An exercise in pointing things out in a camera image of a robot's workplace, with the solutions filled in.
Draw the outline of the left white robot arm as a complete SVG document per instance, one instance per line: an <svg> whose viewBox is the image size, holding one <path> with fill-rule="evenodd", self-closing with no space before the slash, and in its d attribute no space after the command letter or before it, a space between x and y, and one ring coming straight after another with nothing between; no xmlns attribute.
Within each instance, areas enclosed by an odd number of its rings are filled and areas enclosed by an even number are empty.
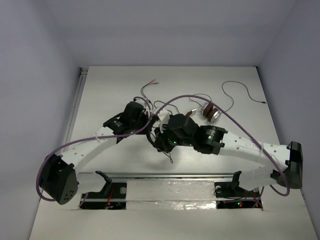
<svg viewBox="0 0 320 240"><path fill-rule="evenodd" d="M152 118L148 99L135 97L124 111L103 123L91 137L66 143L49 153L36 177L36 192L48 202L68 203L78 190L77 174L104 150L123 139L146 134Z"/></svg>

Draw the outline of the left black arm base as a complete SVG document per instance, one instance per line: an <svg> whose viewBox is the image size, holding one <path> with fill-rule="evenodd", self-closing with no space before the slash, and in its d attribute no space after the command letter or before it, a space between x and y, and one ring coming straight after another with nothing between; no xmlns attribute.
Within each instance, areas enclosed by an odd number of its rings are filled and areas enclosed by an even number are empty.
<svg viewBox="0 0 320 240"><path fill-rule="evenodd" d="M82 210L125 210L127 182L113 182L102 171L96 171L95 173L103 178L104 185L100 191L83 193L79 208Z"/></svg>

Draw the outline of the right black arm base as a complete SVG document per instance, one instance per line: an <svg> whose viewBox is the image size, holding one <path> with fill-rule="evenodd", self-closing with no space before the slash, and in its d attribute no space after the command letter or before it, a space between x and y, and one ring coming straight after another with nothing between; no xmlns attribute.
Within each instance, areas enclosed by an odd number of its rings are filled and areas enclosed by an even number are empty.
<svg viewBox="0 0 320 240"><path fill-rule="evenodd" d="M259 190L245 190L239 187L241 171L233 174L231 181L214 183L217 209L263 209Z"/></svg>

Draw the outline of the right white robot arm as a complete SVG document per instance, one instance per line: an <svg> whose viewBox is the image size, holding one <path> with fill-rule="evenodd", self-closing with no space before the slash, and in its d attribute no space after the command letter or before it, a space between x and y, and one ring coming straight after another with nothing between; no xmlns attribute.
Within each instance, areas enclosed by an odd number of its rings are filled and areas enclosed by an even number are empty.
<svg viewBox="0 0 320 240"><path fill-rule="evenodd" d="M192 147L201 154L236 157L260 164L254 170L234 173L230 189L235 196L273 184L289 189L303 186L303 153L299 142L259 143L222 127L198 125L183 114L162 113L152 119L159 123L152 145L160 151L170 153L177 146Z"/></svg>

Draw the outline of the black headphones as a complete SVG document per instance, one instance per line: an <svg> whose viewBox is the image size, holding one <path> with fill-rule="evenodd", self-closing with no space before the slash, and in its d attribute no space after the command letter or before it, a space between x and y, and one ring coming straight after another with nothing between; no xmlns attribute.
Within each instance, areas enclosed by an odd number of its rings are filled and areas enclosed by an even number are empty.
<svg viewBox="0 0 320 240"><path fill-rule="evenodd" d="M150 123L148 124L146 128L146 138L148 142L157 149L158 152L164 151L164 146L160 142L160 140L157 138L156 134L153 131L153 126L156 122L158 122L160 119L157 116L153 116L150 120Z"/></svg>

